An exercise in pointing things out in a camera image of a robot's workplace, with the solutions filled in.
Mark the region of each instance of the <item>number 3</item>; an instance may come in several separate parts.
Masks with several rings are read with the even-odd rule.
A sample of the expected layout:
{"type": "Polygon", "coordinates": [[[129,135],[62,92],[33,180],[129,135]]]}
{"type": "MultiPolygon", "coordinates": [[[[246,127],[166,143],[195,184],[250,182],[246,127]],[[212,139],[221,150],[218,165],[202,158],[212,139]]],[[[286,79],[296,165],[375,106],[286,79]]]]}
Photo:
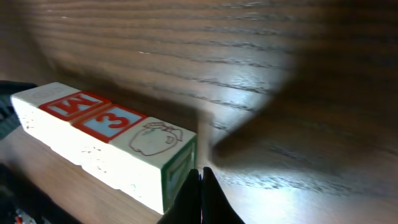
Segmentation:
{"type": "Polygon", "coordinates": [[[108,127],[110,128],[123,128],[129,125],[129,120],[127,118],[118,117],[114,113],[103,113],[99,115],[95,120],[97,122],[103,122],[105,117],[108,117],[108,121],[120,121],[119,124],[108,125],[108,127]]]}

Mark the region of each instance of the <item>block with apple drawing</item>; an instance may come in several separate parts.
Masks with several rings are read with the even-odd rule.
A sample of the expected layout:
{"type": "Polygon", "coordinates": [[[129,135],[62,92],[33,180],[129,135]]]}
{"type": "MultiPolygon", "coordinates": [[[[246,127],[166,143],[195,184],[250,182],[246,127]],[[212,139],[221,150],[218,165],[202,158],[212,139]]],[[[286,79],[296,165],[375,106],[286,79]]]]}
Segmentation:
{"type": "Polygon", "coordinates": [[[75,165],[164,213],[195,167],[194,132],[61,83],[16,93],[24,130],[75,165]]]}

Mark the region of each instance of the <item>tabletop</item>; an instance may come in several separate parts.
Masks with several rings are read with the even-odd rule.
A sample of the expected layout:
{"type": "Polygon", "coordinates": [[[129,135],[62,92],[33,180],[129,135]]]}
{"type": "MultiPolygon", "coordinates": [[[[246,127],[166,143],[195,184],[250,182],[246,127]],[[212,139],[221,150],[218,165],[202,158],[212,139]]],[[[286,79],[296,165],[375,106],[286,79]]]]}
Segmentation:
{"type": "MultiPolygon", "coordinates": [[[[62,82],[197,131],[198,168],[246,223],[397,223],[396,1],[0,6],[2,79],[62,82]]],[[[21,128],[1,145],[83,223],[160,218],[21,128]]]]}

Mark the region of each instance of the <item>green block side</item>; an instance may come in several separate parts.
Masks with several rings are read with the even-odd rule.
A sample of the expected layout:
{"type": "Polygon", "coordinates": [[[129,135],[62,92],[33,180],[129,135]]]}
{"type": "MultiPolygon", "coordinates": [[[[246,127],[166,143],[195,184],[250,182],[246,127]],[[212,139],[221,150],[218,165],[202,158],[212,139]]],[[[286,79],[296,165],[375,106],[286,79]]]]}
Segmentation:
{"type": "Polygon", "coordinates": [[[178,191],[180,190],[181,185],[187,178],[187,175],[189,171],[193,168],[196,167],[196,162],[197,162],[197,135],[195,135],[189,142],[186,143],[186,145],[173,157],[171,160],[169,160],[162,168],[161,175],[162,175],[162,199],[163,199],[163,209],[164,212],[166,212],[170,206],[174,202],[175,196],[177,196],[178,191]],[[174,165],[174,163],[180,159],[182,156],[184,156],[187,151],[193,151],[193,158],[192,156],[186,156],[186,159],[183,159],[180,164],[177,164],[177,167],[175,170],[178,171],[181,170],[181,174],[178,174],[179,176],[173,177],[177,178],[177,183],[176,183],[176,188],[173,189],[171,196],[168,197],[170,194],[167,192],[167,171],[174,165]]]}

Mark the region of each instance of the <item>dark green object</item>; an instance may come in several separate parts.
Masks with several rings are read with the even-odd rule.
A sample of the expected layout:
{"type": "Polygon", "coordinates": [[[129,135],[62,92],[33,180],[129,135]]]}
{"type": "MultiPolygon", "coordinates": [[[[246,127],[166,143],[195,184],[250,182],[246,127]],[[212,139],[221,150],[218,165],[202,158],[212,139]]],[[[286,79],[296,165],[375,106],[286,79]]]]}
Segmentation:
{"type": "Polygon", "coordinates": [[[12,107],[11,95],[35,87],[33,83],[0,81],[0,139],[21,125],[12,107]]]}

